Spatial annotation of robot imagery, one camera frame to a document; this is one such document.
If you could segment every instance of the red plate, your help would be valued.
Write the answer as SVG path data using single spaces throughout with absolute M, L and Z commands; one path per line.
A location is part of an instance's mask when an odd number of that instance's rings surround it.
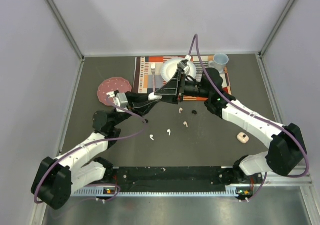
M 132 87 L 130 85 L 130 82 L 123 77 L 112 77 L 110 79 L 105 80 L 98 88 L 98 98 L 101 103 L 103 103 L 106 106 L 110 106 L 106 99 L 107 99 L 107 93 L 109 92 L 115 92 L 119 90 L 120 93 L 126 93 L 131 92 Z

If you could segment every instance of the gray tabletop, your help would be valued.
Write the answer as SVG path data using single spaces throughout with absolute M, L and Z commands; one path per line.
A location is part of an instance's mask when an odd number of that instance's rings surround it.
M 268 119 L 273 111 L 254 54 L 230 55 L 228 72 L 232 95 L 244 105 Z M 134 81 L 135 57 L 86 58 L 68 125 L 63 153 L 83 142 L 94 131 L 92 117 L 96 111 L 108 110 L 99 102 L 99 85 L 112 77 Z M 249 135 L 247 144 L 236 136 L 243 130 L 207 111 L 204 102 L 185 101 L 179 105 L 159 103 L 145 116 L 149 120 L 144 133 L 118 141 L 100 154 L 120 167 L 169 166 L 232 166 L 244 155 L 254 155 L 267 149 Z M 131 117 L 119 124 L 121 137 L 138 132 L 142 122 Z

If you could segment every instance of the wall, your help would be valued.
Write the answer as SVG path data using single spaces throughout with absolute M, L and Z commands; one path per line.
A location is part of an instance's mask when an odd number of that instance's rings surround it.
M 265 62 L 286 123 L 301 129 L 320 194 L 320 0 L 298 0 Z
M 260 51 L 288 0 L 54 0 L 85 55 Z
M 0 224 L 24 225 L 55 156 L 79 59 L 44 0 L 0 0 Z

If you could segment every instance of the gray floor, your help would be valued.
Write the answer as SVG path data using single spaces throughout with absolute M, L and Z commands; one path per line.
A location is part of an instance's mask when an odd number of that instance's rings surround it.
M 232 94 L 244 105 L 263 116 L 274 119 L 255 55 L 230 55 L 228 71 Z M 109 109 L 99 102 L 98 86 L 111 77 L 123 77 L 133 83 L 134 57 L 86 58 L 63 152 L 84 141 L 93 131 L 92 116 Z M 266 151 L 254 137 L 248 144 L 237 141 L 241 129 L 210 114 L 202 102 L 186 101 L 180 105 L 158 104 L 146 116 L 149 126 L 134 139 L 119 141 L 101 154 L 115 166 L 231 166 L 246 154 Z M 183 126 L 188 121 L 189 128 Z M 122 136 L 142 128 L 131 118 L 118 126 Z M 171 129 L 168 137 L 166 131 Z M 45 225 L 251 225 L 311 224 L 298 187 L 265 187 L 249 204 L 238 204 L 235 198 L 119 197 L 106 205 L 95 201 L 77 204 L 71 198 Z
M 230 55 L 228 71 L 232 94 L 250 109 L 274 119 L 256 56 Z M 99 102 L 98 86 L 111 77 L 134 80 L 134 57 L 86 58 L 66 133 L 63 152 L 84 141 L 92 132 L 92 117 L 98 110 L 110 109 Z M 115 166 L 232 166 L 244 155 L 266 151 L 253 136 L 246 145 L 236 136 L 241 128 L 209 113 L 200 101 L 179 105 L 159 103 L 145 117 L 147 130 L 132 139 L 118 141 L 101 154 Z M 187 121 L 189 128 L 183 125 Z M 140 120 L 132 117 L 118 128 L 127 136 L 142 128 Z

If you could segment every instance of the cup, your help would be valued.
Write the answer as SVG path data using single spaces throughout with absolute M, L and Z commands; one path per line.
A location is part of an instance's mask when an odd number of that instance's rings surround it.
M 218 70 L 219 73 L 223 74 L 225 66 L 229 62 L 229 57 L 224 53 L 218 53 L 214 55 L 213 61 L 209 61 L 208 66 L 209 68 L 215 68 Z

